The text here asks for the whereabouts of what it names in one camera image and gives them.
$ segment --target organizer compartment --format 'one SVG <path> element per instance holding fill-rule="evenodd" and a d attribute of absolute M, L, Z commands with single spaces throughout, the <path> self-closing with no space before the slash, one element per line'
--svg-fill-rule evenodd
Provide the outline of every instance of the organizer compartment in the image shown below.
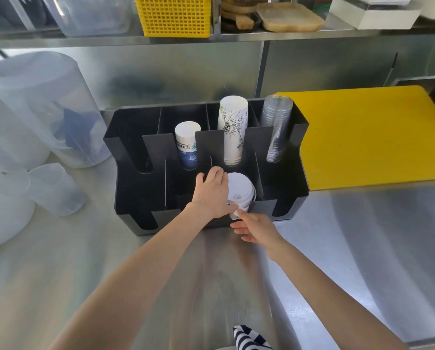
<path fill-rule="evenodd" d="M 274 221 L 293 217 L 308 196 L 299 148 L 308 122 L 294 105 L 287 150 L 281 161 L 268 163 L 273 127 L 260 126 L 263 102 L 249 100 L 242 161 L 235 166 L 224 164 L 224 131 L 217 130 L 219 102 L 116 111 L 104 137 L 118 166 L 116 213 L 135 234 L 156 233 L 191 201 L 198 172 L 221 166 L 227 173 L 246 175 L 254 184 L 257 196 L 250 212 L 267 214 Z M 202 129 L 195 133 L 195 170 L 180 165 L 175 144 L 175 126 L 189 120 Z M 226 215 L 206 227 L 231 222 Z"/>

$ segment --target yellow basket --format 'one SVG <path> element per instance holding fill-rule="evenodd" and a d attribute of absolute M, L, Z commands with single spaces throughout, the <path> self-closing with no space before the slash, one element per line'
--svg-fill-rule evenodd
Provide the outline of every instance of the yellow basket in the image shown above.
<path fill-rule="evenodd" d="M 208 38 L 211 0 L 135 0 L 147 37 Z"/>

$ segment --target striped cloth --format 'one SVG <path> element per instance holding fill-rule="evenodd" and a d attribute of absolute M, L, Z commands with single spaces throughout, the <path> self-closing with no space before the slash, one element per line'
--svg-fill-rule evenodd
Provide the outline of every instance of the striped cloth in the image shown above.
<path fill-rule="evenodd" d="M 233 327 L 237 350 L 273 350 L 268 342 L 246 325 Z"/>

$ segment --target yellow mat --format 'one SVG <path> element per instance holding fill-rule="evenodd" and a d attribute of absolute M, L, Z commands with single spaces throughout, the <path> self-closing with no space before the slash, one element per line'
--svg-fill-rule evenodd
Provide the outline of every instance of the yellow mat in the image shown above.
<path fill-rule="evenodd" d="M 435 105 L 422 87 L 281 93 L 310 123 L 311 190 L 435 180 Z"/>

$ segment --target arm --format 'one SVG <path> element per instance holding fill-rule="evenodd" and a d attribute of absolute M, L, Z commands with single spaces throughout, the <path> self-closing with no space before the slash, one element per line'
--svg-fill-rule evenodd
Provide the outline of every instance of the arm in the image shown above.
<path fill-rule="evenodd" d="M 227 205 L 229 180 L 213 167 L 198 174 L 192 202 L 129 257 L 86 299 L 51 350 L 129 349 L 159 292 L 185 249 L 214 217 L 234 212 Z"/>
<path fill-rule="evenodd" d="M 406 350 L 408 347 L 296 247 L 285 241 L 269 217 L 238 211 L 235 233 L 262 244 L 289 277 L 341 350 Z"/>

